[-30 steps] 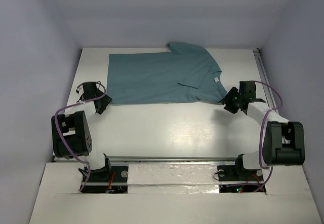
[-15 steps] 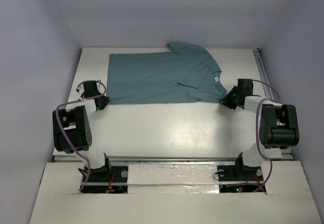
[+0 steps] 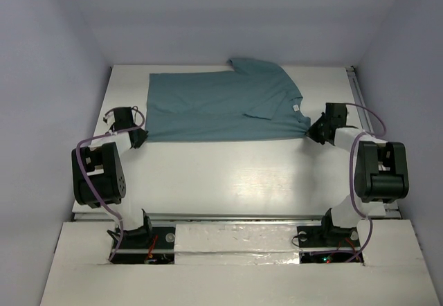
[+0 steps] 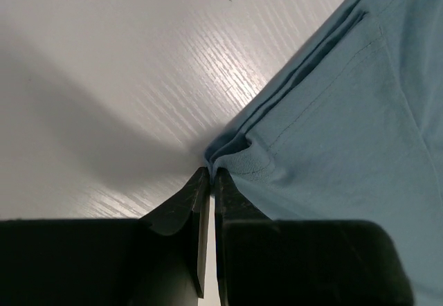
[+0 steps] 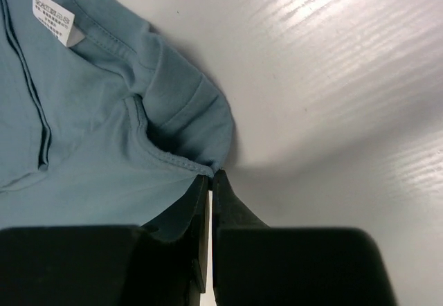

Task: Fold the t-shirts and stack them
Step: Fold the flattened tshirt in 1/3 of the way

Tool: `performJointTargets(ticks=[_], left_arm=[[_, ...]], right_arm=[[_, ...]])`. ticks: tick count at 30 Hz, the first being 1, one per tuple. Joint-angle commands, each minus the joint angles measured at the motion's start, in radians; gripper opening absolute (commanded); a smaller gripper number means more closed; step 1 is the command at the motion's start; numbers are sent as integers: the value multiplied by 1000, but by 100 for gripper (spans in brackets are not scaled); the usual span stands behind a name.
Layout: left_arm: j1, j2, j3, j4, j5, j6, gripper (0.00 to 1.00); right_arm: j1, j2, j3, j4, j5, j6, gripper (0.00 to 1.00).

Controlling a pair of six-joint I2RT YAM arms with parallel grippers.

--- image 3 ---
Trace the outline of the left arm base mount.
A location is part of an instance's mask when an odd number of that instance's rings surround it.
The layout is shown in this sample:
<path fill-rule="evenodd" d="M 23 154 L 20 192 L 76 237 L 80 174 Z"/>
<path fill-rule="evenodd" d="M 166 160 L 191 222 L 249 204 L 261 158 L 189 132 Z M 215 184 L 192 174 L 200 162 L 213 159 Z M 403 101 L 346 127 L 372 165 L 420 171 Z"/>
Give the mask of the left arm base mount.
<path fill-rule="evenodd" d="M 113 264 L 174 264 L 174 226 L 154 226 L 149 236 L 143 228 L 125 232 L 112 257 Z"/>

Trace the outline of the teal t-shirt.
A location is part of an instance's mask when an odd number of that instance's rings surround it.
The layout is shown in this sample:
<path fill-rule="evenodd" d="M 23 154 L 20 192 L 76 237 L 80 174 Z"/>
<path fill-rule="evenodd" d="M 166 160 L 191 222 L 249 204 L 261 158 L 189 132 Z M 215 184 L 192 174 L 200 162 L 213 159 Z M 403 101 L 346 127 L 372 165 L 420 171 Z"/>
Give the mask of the teal t-shirt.
<path fill-rule="evenodd" d="M 303 96 L 278 64 L 231 58 L 230 70 L 152 73 L 145 127 L 151 142 L 302 138 Z"/>

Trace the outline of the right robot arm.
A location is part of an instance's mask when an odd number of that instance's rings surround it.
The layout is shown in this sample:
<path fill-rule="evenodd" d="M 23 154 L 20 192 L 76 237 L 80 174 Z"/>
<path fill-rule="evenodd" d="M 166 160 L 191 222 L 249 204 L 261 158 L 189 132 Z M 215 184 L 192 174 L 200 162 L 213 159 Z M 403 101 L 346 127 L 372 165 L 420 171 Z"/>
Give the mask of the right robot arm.
<path fill-rule="evenodd" d="M 347 124 L 349 103 L 328 102 L 307 137 L 349 153 L 350 193 L 323 215 L 319 226 L 299 226 L 297 236 L 312 247 L 334 246 L 356 232 L 358 223 L 409 191 L 406 146 Z"/>

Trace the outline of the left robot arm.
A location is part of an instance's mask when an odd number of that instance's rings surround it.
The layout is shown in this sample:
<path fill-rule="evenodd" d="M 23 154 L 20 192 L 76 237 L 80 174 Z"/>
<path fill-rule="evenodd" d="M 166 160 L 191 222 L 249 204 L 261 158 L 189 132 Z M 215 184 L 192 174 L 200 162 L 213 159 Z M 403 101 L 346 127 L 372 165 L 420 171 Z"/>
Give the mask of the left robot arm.
<path fill-rule="evenodd" d="M 120 156 L 140 148 L 147 140 L 145 116 L 137 106 L 114 107 L 104 114 L 103 122 L 108 126 L 104 134 L 80 141 L 71 152 L 75 201 L 92 209 L 101 208 L 115 221 L 116 230 L 109 231 L 115 242 L 145 247 L 154 239 L 148 214 L 143 211 L 142 223 L 127 230 L 129 221 L 116 208 L 127 193 Z"/>

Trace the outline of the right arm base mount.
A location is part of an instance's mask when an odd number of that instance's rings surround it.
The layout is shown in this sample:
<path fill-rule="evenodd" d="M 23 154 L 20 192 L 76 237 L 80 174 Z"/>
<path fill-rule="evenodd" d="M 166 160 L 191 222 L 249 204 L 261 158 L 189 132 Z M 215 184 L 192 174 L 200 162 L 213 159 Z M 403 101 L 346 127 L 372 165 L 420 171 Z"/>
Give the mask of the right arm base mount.
<path fill-rule="evenodd" d="M 326 238 L 320 226 L 298 226 L 291 243 L 298 249 L 301 264 L 363 263 L 356 230 Z"/>

